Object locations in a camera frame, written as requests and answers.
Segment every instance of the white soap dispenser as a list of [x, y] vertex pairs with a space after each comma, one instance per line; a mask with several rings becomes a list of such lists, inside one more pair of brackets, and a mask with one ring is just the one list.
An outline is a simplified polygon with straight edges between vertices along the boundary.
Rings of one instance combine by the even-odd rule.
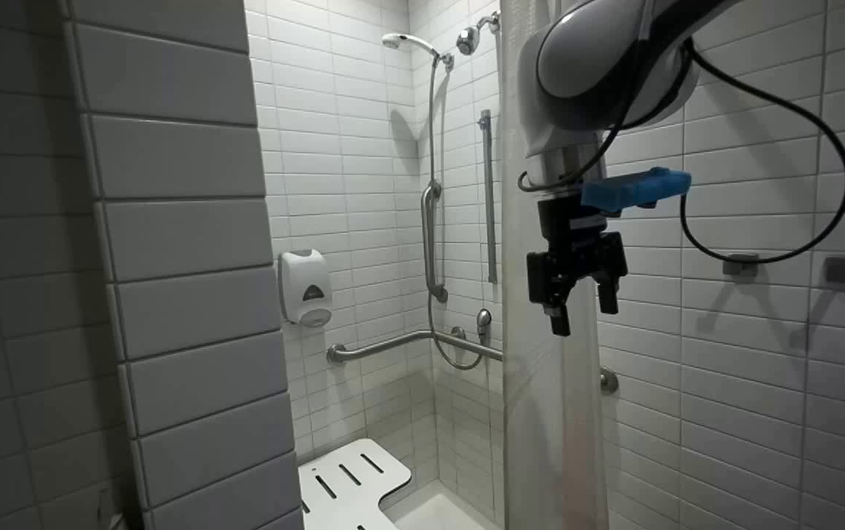
[[331, 265], [318, 249], [279, 254], [282, 314], [297, 327], [328, 327], [334, 317]]

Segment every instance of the tiled wall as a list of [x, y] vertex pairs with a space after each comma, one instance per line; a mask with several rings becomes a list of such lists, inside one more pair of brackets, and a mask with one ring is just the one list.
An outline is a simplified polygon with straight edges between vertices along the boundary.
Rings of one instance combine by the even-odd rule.
[[[432, 361], [429, 343], [347, 364], [323, 355], [337, 340], [357, 346], [428, 327], [419, 201], [428, 183], [429, 55], [390, 49], [379, 36], [419, 31], [449, 49], [481, 12], [490, 6], [248, 2], [275, 249], [318, 246], [334, 265], [331, 327], [287, 333], [297, 454], [310, 460], [371, 436], [407, 460], [415, 485], [441, 477], [482, 513], [500, 513], [497, 364], [459, 377]], [[462, 323], [468, 335], [481, 305], [497, 311], [482, 259], [477, 130], [481, 108], [496, 108], [496, 100], [496, 47], [487, 36], [477, 59], [456, 59], [441, 105], [449, 120], [438, 118], [452, 224], [438, 236], [438, 270], [452, 289], [452, 327]]]
[[301, 526], [241, 0], [72, 0], [138, 498], [157, 530]]
[[[699, 36], [724, 70], [820, 115], [845, 137], [845, 0], [746, 0]], [[694, 174], [693, 227], [722, 249], [790, 249], [834, 215], [840, 161], [796, 115], [703, 75], [683, 112], [627, 133], [611, 170]], [[680, 242], [677, 202], [618, 224], [621, 314], [600, 321], [613, 526], [845, 530], [845, 292], [815, 254], [730, 282]]]
[[[437, 170], [444, 183], [438, 218], [438, 270], [449, 286], [449, 305], [437, 302], [437, 327], [449, 333], [459, 327], [477, 340], [477, 311], [496, 311], [493, 343], [503, 343], [500, 330], [500, 282], [490, 282], [487, 246], [487, 190], [482, 190], [482, 133], [481, 112], [493, 112], [493, 136], [497, 136], [497, 47], [490, 28], [481, 31], [481, 49], [462, 55], [456, 36], [477, 24], [481, 15], [497, 12], [497, 0], [412, 0], [410, 27], [429, 39], [438, 49], [452, 49], [456, 65], [444, 75], [438, 70], [437, 90]], [[428, 133], [428, 81], [429, 55], [412, 52], [412, 93], [419, 133]], [[422, 176], [428, 176], [429, 142], [422, 142]], [[503, 516], [503, 364], [482, 361], [475, 371], [454, 371], [437, 360], [437, 426], [438, 426], [438, 477], [471, 505], [500, 520]]]
[[287, 330], [297, 455], [371, 436], [425, 485], [437, 477], [428, 343], [359, 361], [350, 346], [425, 330], [419, 142], [410, 52], [379, 44], [407, 2], [248, 2], [275, 254], [318, 246], [334, 268], [328, 330]]
[[67, 70], [56, 0], [0, 2], [0, 526], [17, 530], [95, 530], [134, 498]]

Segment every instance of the white shower seat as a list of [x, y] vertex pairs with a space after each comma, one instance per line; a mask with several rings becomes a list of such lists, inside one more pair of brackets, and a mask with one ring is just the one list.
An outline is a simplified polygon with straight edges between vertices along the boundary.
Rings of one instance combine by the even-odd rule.
[[297, 468], [307, 530], [397, 530], [384, 498], [412, 470], [371, 438], [357, 438]]

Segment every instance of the shower head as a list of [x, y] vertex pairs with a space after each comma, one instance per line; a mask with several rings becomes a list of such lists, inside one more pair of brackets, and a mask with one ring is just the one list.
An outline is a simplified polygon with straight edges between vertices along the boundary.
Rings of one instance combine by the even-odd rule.
[[444, 61], [449, 67], [454, 65], [452, 52], [438, 52], [429, 40], [425, 40], [419, 36], [410, 36], [410, 31], [387, 31], [384, 36], [384, 44], [391, 47], [391, 49], [397, 49], [404, 40], [428, 49], [432, 59]]
[[477, 27], [465, 27], [459, 36], [456, 36], [456, 49], [465, 52], [465, 55], [475, 55], [475, 49], [481, 47], [481, 31], [482, 27], [490, 27], [493, 31], [500, 28], [500, 12], [493, 12], [493, 15], [482, 15], [477, 21]]

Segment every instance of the grab bar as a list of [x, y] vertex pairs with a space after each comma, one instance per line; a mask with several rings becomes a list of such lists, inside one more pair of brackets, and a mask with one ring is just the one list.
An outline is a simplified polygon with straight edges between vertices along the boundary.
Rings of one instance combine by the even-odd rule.
[[[432, 335], [432, 333], [397, 335], [397, 339], [391, 339], [391, 340], [376, 340], [376, 343], [368, 343], [368, 346], [334, 343], [334, 346], [328, 346], [328, 355], [337, 360], [337, 361], [350, 361], [350, 360], [366, 360], [366, 355], [384, 354], [384, 351], [391, 351], [391, 346], [400, 346], [400, 343], [410, 343], [410, 340], [428, 340], [428, 339], [438, 339], [438, 340], [444, 340], [444, 343], [454, 343], [454, 346], [481, 354], [481, 355], [487, 355], [487, 360], [503, 361], [503, 354], [496, 351], [496, 346], [482, 346], [482, 343], [475, 343], [475, 340], [462, 340], [462, 339], [456, 339], [456, 335]], [[621, 389], [621, 380], [618, 380], [615, 371], [600, 367], [600, 371], [599, 371], [599, 386], [600, 386], [603, 393], [615, 393], [615, 390]]]
[[482, 130], [487, 280], [497, 286], [500, 268], [497, 268], [497, 206], [493, 190], [493, 112], [482, 108], [477, 124]]
[[422, 190], [422, 239], [425, 239], [425, 282], [428, 282], [428, 292], [438, 299], [438, 302], [449, 302], [449, 289], [437, 280], [437, 259], [432, 259], [432, 212], [438, 206], [438, 198], [441, 198], [441, 184], [438, 183], [429, 183], [425, 190]]
[[471, 354], [481, 354], [481, 355], [490, 355], [496, 361], [503, 361], [503, 354], [496, 351], [496, 346], [482, 346], [482, 343], [475, 343], [475, 340], [462, 340], [456, 335], [432, 335], [428, 330], [422, 333], [412, 333], [412, 335], [400, 335], [400, 339], [391, 339], [391, 340], [376, 340], [376, 343], [368, 343], [368, 346], [344, 346], [344, 343], [334, 343], [328, 346], [328, 355], [331, 360], [363, 360], [363, 355], [375, 355], [375, 354], [384, 354], [384, 351], [391, 351], [391, 346], [400, 346], [400, 343], [410, 343], [410, 340], [428, 340], [428, 339], [438, 339], [444, 343], [454, 343], [454, 346], [462, 346], [462, 351], [471, 351]]

